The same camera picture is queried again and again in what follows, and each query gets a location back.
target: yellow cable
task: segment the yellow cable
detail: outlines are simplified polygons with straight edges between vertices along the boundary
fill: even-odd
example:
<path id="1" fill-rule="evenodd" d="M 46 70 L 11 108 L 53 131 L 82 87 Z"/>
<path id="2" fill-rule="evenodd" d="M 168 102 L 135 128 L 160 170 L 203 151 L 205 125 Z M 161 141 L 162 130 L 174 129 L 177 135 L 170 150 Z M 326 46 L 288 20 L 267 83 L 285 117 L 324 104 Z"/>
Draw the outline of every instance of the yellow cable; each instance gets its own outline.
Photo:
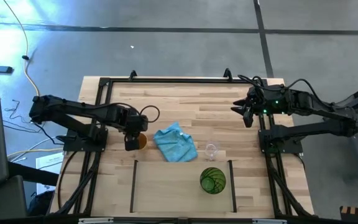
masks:
<path id="1" fill-rule="evenodd" d="M 19 18 L 17 18 L 15 12 L 12 10 L 12 8 L 9 6 L 9 4 L 6 2 L 6 0 L 3 0 L 6 4 L 6 6 L 11 10 L 13 16 L 15 16 L 17 22 L 20 24 L 20 27 L 22 28 L 23 30 L 23 34 L 24 34 L 24 37 L 25 37 L 25 56 L 27 56 L 27 54 L 29 53 L 29 41 L 27 40 L 27 35 L 25 34 L 25 31 L 24 31 L 24 28 L 23 28 L 23 25 L 22 23 L 20 22 Z M 23 63 L 23 70 L 24 70 L 24 75 L 27 77 L 27 79 L 31 82 L 32 86 L 34 87 L 35 89 L 35 92 L 37 94 L 37 96 L 40 96 L 40 92 L 38 90 L 38 87 L 37 85 L 32 81 L 32 79 L 30 78 L 29 74 L 27 74 L 27 60 L 26 59 L 23 59 L 24 60 L 24 63 Z"/>
<path id="2" fill-rule="evenodd" d="M 23 150 L 23 151 L 13 152 L 13 153 L 11 153 L 11 154 L 9 154 L 9 155 L 7 155 L 7 156 L 8 156 L 8 157 L 9 157 L 9 156 L 13 156 L 13 155 L 16 155 L 16 154 L 22 153 L 22 152 L 50 152 L 50 151 L 59 151 L 59 150 L 63 150 L 63 148 Z"/>

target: blue cloth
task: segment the blue cloth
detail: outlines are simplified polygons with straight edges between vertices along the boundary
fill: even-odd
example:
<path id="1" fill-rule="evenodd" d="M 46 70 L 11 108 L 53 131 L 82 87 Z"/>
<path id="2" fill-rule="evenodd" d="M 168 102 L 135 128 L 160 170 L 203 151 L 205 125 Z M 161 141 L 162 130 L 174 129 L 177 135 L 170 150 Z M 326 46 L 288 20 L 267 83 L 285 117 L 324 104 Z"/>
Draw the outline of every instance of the blue cloth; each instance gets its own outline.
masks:
<path id="1" fill-rule="evenodd" d="M 193 138 L 177 122 L 154 134 L 154 142 L 168 162 L 187 162 L 197 157 Z"/>

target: white cable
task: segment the white cable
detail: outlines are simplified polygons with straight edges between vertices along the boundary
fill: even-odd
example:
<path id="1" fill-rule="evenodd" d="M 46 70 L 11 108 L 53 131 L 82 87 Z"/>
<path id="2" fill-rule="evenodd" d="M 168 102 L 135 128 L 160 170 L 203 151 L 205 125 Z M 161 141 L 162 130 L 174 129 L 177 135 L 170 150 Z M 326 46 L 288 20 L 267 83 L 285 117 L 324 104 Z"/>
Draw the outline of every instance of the white cable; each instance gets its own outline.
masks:
<path id="1" fill-rule="evenodd" d="M 50 138 L 47 138 L 47 139 L 45 139 L 45 140 L 42 140 L 42 141 L 38 142 L 37 144 L 33 145 L 30 149 L 28 149 L 28 150 L 26 150 L 26 151 L 33 150 L 35 147 L 41 145 L 42 143 L 44 143 L 44 142 L 46 142 L 46 141 L 48 141 L 48 140 L 50 140 Z M 22 157 L 22 156 L 23 156 L 24 154 L 26 154 L 26 153 L 28 153 L 28 152 L 23 152 L 22 154 L 16 156 L 14 159 L 12 159 L 10 162 L 15 162 L 18 158 Z"/>
<path id="2" fill-rule="evenodd" d="M 15 12 L 12 10 L 12 8 L 9 6 L 9 4 L 6 2 L 6 0 L 3 0 L 6 4 L 6 6 L 11 10 L 13 16 L 16 18 L 17 22 L 20 24 L 20 27 L 22 28 L 23 30 L 23 34 L 24 34 L 24 37 L 25 37 L 25 55 L 27 58 L 23 58 L 24 60 L 24 63 L 23 63 L 23 71 L 24 71 L 24 75 L 27 77 L 27 79 L 31 82 L 32 86 L 34 87 L 35 89 L 35 92 L 37 94 L 37 96 L 40 96 L 40 92 L 38 90 L 38 87 L 37 85 L 32 81 L 32 79 L 30 78 L 29 74 L 27 73 L 27 60 L 28 60 L 28 56 L 27 54 L 29 53 L 29 41 L 27 40 L 27 35 L 25 34 L 25 31 L 24 31 L 24 28 L 23 28 L 23 25 L 22 23 L 20 22 L 19 18 L 17 18 Z"/>

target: wooden table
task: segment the wooden table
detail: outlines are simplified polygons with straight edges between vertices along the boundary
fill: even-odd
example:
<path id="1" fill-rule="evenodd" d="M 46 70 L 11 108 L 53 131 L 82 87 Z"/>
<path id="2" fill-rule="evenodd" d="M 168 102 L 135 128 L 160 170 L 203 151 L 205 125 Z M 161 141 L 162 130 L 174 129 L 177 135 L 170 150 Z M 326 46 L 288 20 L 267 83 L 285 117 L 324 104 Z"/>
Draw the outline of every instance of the wooden table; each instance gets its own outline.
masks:
<path id="1" fill-rule="evenodd" d="M 100 77 L 84 77 L 78 101 L 94 104 Z M 283 83 L 281 78 L 268 79 L 269 85 Z M 109 128 L 108 145 L 102 153 L 95 189 L 92 216 L 110 217 L 209 217 L 209 218 L 270 218 L 273 217 L 272 200 L 265 158 L 260 152 L 257 131 L 258 119 L 251 128 L 245 128 L 242 117 L 230 110 L 232 102 L 246 96 L 248 84 L 217 83 L 115 83 L 111 102 L 128 103 L 138 110 L 147 105 L 160 108 L 160 119 L 149 124 L 145 134 L 149 142 L 146 150 L 124 150 L 122 133 Z M 154 119 L 156 111 L 144 112 Z M 77 118 L 89 123 L 90 119 Z M 195 161 L 205 161 L 207 141 L 219 142 L 217 161 L 233 161 L 237 213 L 232 212 L 129 212 L 134 160 L 164 161 L 152 141 L 159 129 L 178 121 L 184 132 L 193 137 L 198 150 Z M 293 126 L 291 116 L 275 115 L 277 124 Z M 84 153 L 77 153 L 69 163 L 62 181 L 62 202 L 66 202 L 78 185 Z M 283 155 L 287 184 L 304 208 L 313 213 L 305 172 L 299 158 Z M 278 190 L 280 208 L 284 211 L 281 191 Z M 81 211 L 85 206 L 88 188 L 84 191 Z M 57 197 L 53 198 L 51 212 L 57 210 Z"/>

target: blue towel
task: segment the blue towel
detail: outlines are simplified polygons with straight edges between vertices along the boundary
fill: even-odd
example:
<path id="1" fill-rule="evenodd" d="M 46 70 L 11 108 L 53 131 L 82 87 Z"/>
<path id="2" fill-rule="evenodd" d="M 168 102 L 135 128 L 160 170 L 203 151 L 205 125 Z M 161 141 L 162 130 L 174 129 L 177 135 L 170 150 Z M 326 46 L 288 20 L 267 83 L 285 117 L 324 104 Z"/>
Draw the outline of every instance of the blue towel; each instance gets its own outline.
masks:
<path id="1" fill-rule="evenodd" d="M 187 162 L 197 157 L 197 150 L 189 134 L 183 133 L 177 122 L 154 134 L 154 142 L 168 162 Z"/>

